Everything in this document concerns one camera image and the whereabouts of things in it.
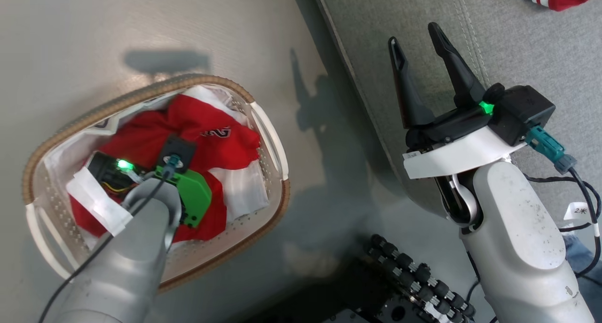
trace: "teal connector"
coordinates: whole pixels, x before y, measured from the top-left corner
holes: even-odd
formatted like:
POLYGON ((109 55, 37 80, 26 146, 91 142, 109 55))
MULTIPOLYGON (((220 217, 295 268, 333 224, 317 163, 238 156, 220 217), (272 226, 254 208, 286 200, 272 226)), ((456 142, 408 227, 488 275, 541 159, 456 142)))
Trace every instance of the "teal connector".
POLYGON ((546 156, 554 164, 565 156, 564 147, 541 126, 531 128, 527 133, 525 142, 531 148, 535 149, 535 151, 546 156))
POLYGON ((163 172, 161 177, 165 177, 165 180, 171 180, 176 173, 176 169, 178 169, 178 164, 180 163, 180 156, 172 155, 169 160, 166 162, 165 167, 163 167, 163 172))
POLYGON ((541 126, 531 128, 525 142, 535 151, 546 156, 559 173, 564 174, 577 164, 577 160, 573 156, 565 154, 564 147, 541 126))

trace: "cable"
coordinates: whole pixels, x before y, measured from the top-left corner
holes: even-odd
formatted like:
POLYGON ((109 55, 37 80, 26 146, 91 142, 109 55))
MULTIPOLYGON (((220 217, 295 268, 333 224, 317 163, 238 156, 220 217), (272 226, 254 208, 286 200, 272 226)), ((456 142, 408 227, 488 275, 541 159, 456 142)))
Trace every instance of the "cable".
POLYGON ((481 280, 476 280, 473 285, 470 287, 468 294, 466 295, 466 302, 470 302, 470 298, 473 297, 473 291, 475 288, 481 283, 481 280))
MULTIPOLYGON (((575 180, 572 177, 546 177, 544 179, 540 179, 540 178, 531 177, 531 176, 525 174, 525 178, 531 182, 537 182, 537 183, 548 183, 548 182, 575 182, 576 183, 577 182, 577 180, 575 180)), ((585 186, 592 192, 592 194, 596 198, 596 218, 599 218, 600 213, 602 212, 602 200, 600 199, 600 194, 598 194, 598 192, 596 192, 594 187, 591 184, 589 184, 588 182, 583 181, 583 184, 585 184, 585 186)), ((591 223, 585 223, 585 224, 576 225, 576 226, 570 227, 570 228, 560 228, 559 231, 561 233, 568 233, 570 231, 585 229, 590 226, 591 226, 591 223)))
POLYGON ((598 218, 596 217, 596 214, 594 214, 594 212, 591 210, 594 208, 594 205, 592 203, 592 198, 589 196, 589 192, 587 192, 587 188, 585 187, 585 184, 583 183, 583 180, 581 179, 581 177, 579 176, 579 174, 577 173, 577 171, 575 170, 574 167, 570 167, 568 169, 569 173, 573 176, 573 178, 577 181, 577 184, 579 185, 579 189, 581 189, 581 192, 583 193, 583 196, 585 197, 585 201, 587 202, 587 207, 589 207, 589 215, 591 216, 592 219, 592 225, 594 227, 594 242, 596 244, 596 252, 594 253, 594 260, 592 261, 592 263, 590 263, 585 269, 583 269, 582 271, 577 273, 577 278, 587 274, 588 272, 592 271, 592 269, 596 266, 596 264, 598 264, 598 261, 600 260, 600 229, 598 227, 598 218))
POLYGON ((129 187, 126 187, 126 188, 122 188, 122 189, 115 189, 115 188, 113 188, 113 187, 111 186, 111 184, 108 184, 107 182, 103 182, 103 186, 106 186, 106 187, 107 187, 109 190, 111 190, 111 191, 112 191, 112 192, 114 192, 115 194, 120 194, 120 193, 124 192, 125 190, 129 190, 129 189, 131 189, 132 187, 134 187, 134 186, 137 186, 137 185, 138 185, 137 183, 134 183, 134 184, 132 184, 131 186, 129 186, 129 187))
POLYGON ((584 278, 584 279, 588 280, 589 282, 594 283, 596 286, 602 287, 602 283, 600 283, 600 281, 594 280, 590 276, 583 275, 583 276, 581 276, 581 278, 584 278))
MULTIPOLYGON (((165 174, 163 176, 163 178, 161 179, 161 181, 159 182, 159 184, 157 184, 157 186, 150 192, 150 194, 144 199, 144 201, 142 201, 142 203, 140 203, 140 205, 132 211, 132 213, 131 213, 132 217, 136 216, 136 214, 138 214, 138 212, 140 212, 140 210, 142 210, 142 208, 144 208, 144 206, 146 206, 147 203, 150 202, 153 197, 155 197, 155 195, 159 191, 159 188, 161 188, 161 186, 163 186, 163 183, 165 183, 165 181, 167 180, 167 177, 168 177, 168 175, 165 174)), ((54 291, 54 293, 52 294, 52 297, 50 298, 46 307, 44 308, 44 311, 41 313, 38 323, 44 322, 44 319, 46 318, 46 315, 48 314, 48 311, 50 310, 52 303, 54 303, 54 301, 56 300, 58 295, 61 293, 61 291, 63 291, 63 289, 65 289, 65 287, 71 282, 71 280, 76 278, 79 274, 81 274, 81 272, 84 269, 86 269, 86 267, 88 267, 88 265, 94 260, 94 258, 96 258, 101 253, 101 251, 109 244, 109 242, 111 242, 112 239, 113 239, 113 236, 107 237, 107 239, 105 239, 105 241, 103 243, 101 243, 101 245, 92 253, 92 255, 90 255, 90 257, 88 257, 88 259, 86 259, 86 261, 84 261, 84 263, 82 263, 79 266, 79 268, 77 268, 73 272, 73 274, 71 274, 71 276, 69 276, 65 280, 65 282, 63 282, 63 284, 61 284, 61 286, 58 287, 58 289, 56 291, 54 291)))
POLYGON ((596 264, 598 264, 598 261, 600 259, 601 247, 600 247, 600 229, 598 228, 598 218, 600 217, 602 202, 600 200, 600 194, 598 194, 598 192, 596 192, 596 190, 594 189, 593 186, 591 186, 591 184, 589 184, 588 182, 585 182, 581 179, 581 177, 579 176, 579 174, 577 173, 577 171, 575 170, 574 167, 569 168, 568 172, 572 175, 572 177, 548 177, 546 179, 535 179, 535 178, 529 177, 527 175, 525 175, 525 177, 527 180, 532 181, 532 182, 560 182, 560 181, 576 182, 576 184, 578 184, 578 186, 579 186, 579 189, 581 190, 581 193, 585 197, 585 202, 587 203, 587 207, 589 207, 589 209, 590 209, 589 215, 591 216, 592 223, 586 223, 586 224, 576 225, 576 226, 570 227, 570 228, 559 229, 561 232, 566 233, 568 231, 584 229, 584 228, 589 227, 590 225, 594 226, 594 242, 595 242, 595 247, 596 247, 596 250, 594 253, 594 259, 593 259, 592 263, 590 263, 585 269, 583 269, 580 272, 576 272, 576 276, 577 276, 577 278, 579 278, 581 276, 584 276, 588 272, 592 271, 592 269, 596 266, 596 264), (596 198, 595 213, 593 211, 591 211, 591 209, 594 208, 594 204, 592 202, 591 196, 589 195, 589 192, 587 192, 587 189, 591 190, 594 197, 596 198))

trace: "gray table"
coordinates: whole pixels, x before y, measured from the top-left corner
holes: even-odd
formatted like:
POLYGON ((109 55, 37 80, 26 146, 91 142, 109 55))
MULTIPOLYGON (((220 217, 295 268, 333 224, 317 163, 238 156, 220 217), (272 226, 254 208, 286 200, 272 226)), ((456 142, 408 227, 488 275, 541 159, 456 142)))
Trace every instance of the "gray table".
MULTIPOLYGON (((0 0, 0 45, 0 321, 35 321, 61 281, 25 224, 21 174, 32 150, 92 107, 189 71, 233 79, 264 107, 288 155, 292 198, 279 227, 158 297, 148 322, 243 316, 326 276, 372 232, 468 291, 473 271, 456 229, 405 197, 314 0, 0 0)), ((478 317, 490 318, 475 299, 478 317)))

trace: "tape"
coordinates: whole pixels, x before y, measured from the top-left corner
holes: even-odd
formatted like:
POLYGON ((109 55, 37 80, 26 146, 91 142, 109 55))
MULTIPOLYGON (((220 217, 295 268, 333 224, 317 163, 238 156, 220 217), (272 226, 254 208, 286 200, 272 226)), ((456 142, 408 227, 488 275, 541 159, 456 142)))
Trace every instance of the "tape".
POLYGON ((133 218, 129 211, 107 195, 87 167, 75 173, 66 188, 113 236, 125 229, 133 218))
POLYGON ((589 214, 589 207, 585 202, 573 202, 568 205, 565 214, 565 220, 581 220, 592 222, 592 217, 589 214))

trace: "laundry basket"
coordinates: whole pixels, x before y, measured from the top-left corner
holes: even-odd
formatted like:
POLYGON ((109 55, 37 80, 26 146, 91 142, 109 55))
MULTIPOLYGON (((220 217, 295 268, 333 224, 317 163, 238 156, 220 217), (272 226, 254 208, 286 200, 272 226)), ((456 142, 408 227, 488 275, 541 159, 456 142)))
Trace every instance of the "laundry basket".
POLYGON ((250 128, 261 135, 258 151, 269 205, 228 223, 223 233, 209 241, 188 241, 172 247, 159 290, 171 289, 217 267, 256 242, 282 218, 290 192, 288 164, 282 143, 263 109, 229 79, 196 74, 176 77, 94 109, 61 129, 30 157, 23 178, 27 223, 41 254, 60 276, 67 278, 90 256, 73 219, 65 188, 73 173, 136 113, 164 108, 170 98, 196 85, 215 94, 226 94, 247 115, 250 128))

